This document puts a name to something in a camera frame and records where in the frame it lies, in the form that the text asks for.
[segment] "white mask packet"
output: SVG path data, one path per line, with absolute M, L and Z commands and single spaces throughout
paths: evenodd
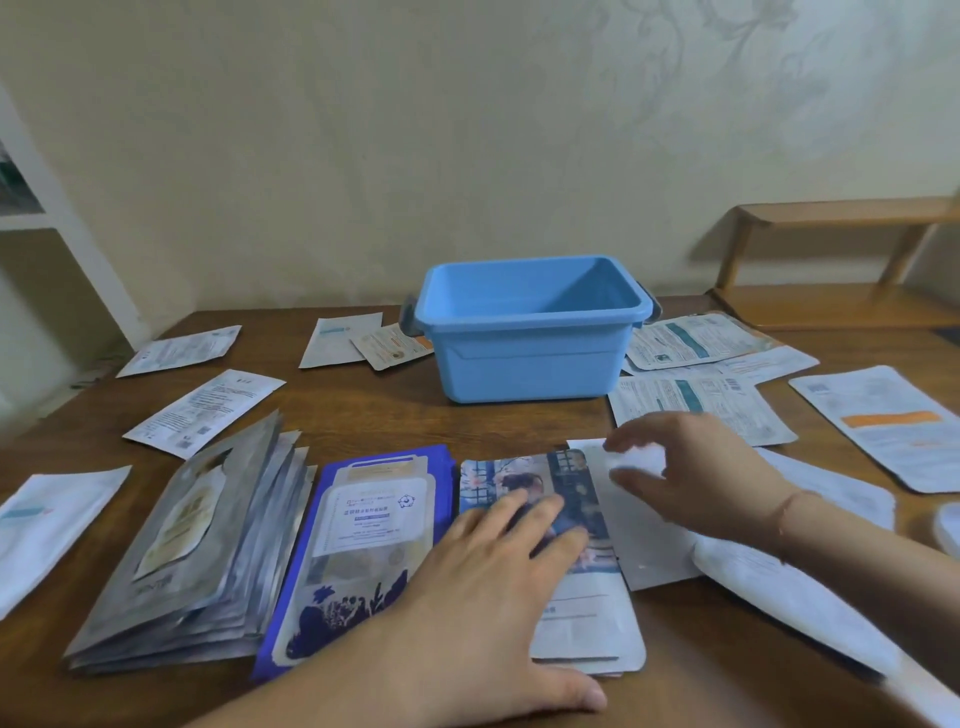
M 57 565 L 130 470 L 31 475 L 0 505 L 0 619 Z

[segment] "blue plastic storage box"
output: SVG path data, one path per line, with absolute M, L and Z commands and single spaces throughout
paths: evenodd
M 433 342 L 454 401 L 561 400 L 610 392 L 659 313 L 619 261 L 578 255 L 438 265 L 400 326 Z

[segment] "bracelet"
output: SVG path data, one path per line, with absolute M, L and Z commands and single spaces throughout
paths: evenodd
M 783 500 L 783 503 L 777 506 L 777 509 L 770 517 L 774 525 L 777 527 L 777 551 L 779 552 L 778 558 L 780 559 L 780 563 L 784 566 L 786 566 L 786 547 L 783 542 L 783 521 L 786 518 L 786 512 L 790 510 L 790 506 L 793 505 L 794 502 L 800 498 L 800 496 L 822 497 L 816 491 L 797 491 L 796 493 L 791 493 Z

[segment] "left hand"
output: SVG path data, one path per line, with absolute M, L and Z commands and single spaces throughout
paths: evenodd
M 517 490 L 489 511 L 461 514 L 396 604 L 368 622 L 383 635 L 383 659 L 405 675 L 398 715 L 420 728 L 607 706 L 582 672 L 530 660 L 537 622 L 588 534 L 566 531 L 531 558 L 564 500 L 540 500 L 504 533 L 526 501 Z

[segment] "orange label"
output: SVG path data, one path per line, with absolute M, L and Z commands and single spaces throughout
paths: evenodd
M 841 418 L 847 427 L 874 427 L 876 425 L 921 425 L 939 423 L 936 412 L 903 412 L 899 415 L 850 415 Z

